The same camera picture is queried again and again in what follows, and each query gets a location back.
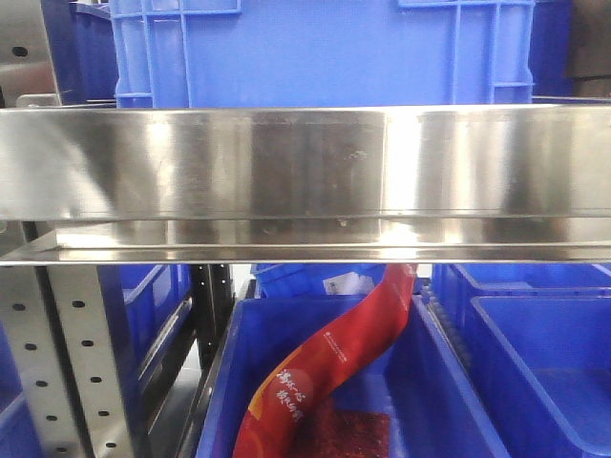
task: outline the blue plastic container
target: blue plastic container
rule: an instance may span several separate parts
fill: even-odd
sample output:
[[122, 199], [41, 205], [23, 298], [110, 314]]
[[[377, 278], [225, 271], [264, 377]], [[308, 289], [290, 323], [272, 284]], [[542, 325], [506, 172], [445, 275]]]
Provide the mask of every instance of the blue plastic container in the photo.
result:
[[87, 99], [115, 98], [118, 69], [108, 4], [71, 3], [70, 9]]
[[42, 456], [9, 341], [0, 325], [0, 457]]
[[611, 456], [611, 298], [475, 298], [472, 378], [514, 458]]
[[432, 290], [460, 330], [476, 296], [609, 296], [611, 272], [596, 264], [436, 264]]
[[122, 265], [121, 282], [132, 342], [141, 361], [188, 292], [188, 265]]
[[[197, 456], [230, 458], [250, 398], [267, 374], [307, 337], [359, 301], [349, 297], [238, 304]], [[419, 298], [395, 345], [340, 386], [333, 398], [338, 408], [391, 417], [390, 458], [509, 458]]]
[[382, 281], [385, 264], [253, 264], [262, 296], [294, 298], [367, 294]]
[[532, 0], [111, 0], [120, 107], [529, 102]]
[[43, 452], [23, 395], [0, 411], [0, 457], [43, 458]]
[[565, 72], [572, 10], [572, 0], [535, 2], [530, 54], [535, 95], [573, 94], [573, 81]]

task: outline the red plastic bag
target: red plastic bag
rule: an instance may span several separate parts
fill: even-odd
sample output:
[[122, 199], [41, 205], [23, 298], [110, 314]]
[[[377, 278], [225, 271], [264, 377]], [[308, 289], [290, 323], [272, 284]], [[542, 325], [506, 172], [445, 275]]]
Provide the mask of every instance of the red plastic bag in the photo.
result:
[[359, 304], [302, 343], [262, 383], [234, 458], [285, 458], [295, 429], [337, 386], [377, 359], [408, 323], [415, 265], [390, 264]]

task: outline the perforated metal upright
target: perforated metal upright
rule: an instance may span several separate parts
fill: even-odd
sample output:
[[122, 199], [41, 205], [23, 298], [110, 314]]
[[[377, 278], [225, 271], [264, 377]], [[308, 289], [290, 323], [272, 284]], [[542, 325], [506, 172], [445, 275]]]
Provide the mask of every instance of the perforated metal upright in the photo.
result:
[[[31, 224], [0, 230], [0, 254], [35, 237]], [[49, 457], [92, 456], [62, 327], [44, 267], [0, 268], [0, 320], [32, 419]]]
[[150, 456], [118, 266], [55, 266], [49, 276], [95, 457]]

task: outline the metal shelf rack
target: metal shelf rack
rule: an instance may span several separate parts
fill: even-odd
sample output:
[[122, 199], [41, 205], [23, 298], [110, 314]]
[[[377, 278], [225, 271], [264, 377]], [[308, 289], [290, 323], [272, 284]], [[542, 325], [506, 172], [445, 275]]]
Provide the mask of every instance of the metal shelf rack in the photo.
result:
[[192, 456], [231, 309], [219, 262], [609, 260], [609, 144], [605, 105], [0, 111], [1, 293], [28, 313], [3, 320], [40, 350], [15, 354], [46, 451], [151, 453], [157, 379], [125, 350], [116, 264], [194, 264], [172, 319], [191, 324], [147, 359], [200, 339]]

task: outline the blue plastic crate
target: blue plastic crate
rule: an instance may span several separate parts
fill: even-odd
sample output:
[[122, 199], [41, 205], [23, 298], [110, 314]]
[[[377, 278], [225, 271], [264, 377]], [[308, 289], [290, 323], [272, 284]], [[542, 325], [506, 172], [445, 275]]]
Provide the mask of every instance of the blue plastic crate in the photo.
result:
[[[250, 398], [267, 374], [307, 337], [359, 301], [348, 297], [238, 304], [197, 456], [230, 458]], [[390, 458], [509, 458], [417, 297], [410, 323], [395, 345], [332, 396], [338, 408], [390, 416]]]
[[0, 457], [42, 458], [43, 453], [9, 341], [0, 324]]
[[475, 298], [472, 378], [514, 458], [611, 456], [611, 298]]
[[70, 4], [78, 62], [88, 100], [115, 98], [118, 80], [108, 4]]
[[606, 296], [611, 272], [596, 264], [437, 264], [432, 290], [460, 330], [475, 296]]
[[132, 342], [141, 360], [167, 318], [185, 298], [190, 287], [187, 265], [121, 266], [123, 300]]
[[534, 1], [111, 0], [120, 107], [529, 102]]
[[530, 68], [535, 95], [573, 94], [573, 81], [566, 77], [572, 0], [536, 0], [531, 38]]
[[0, 411], [0, 457], [43, 458], [23, 394]]
[[367, 294], [382, 281], [385, 264], [253, 264], [267, 298]]

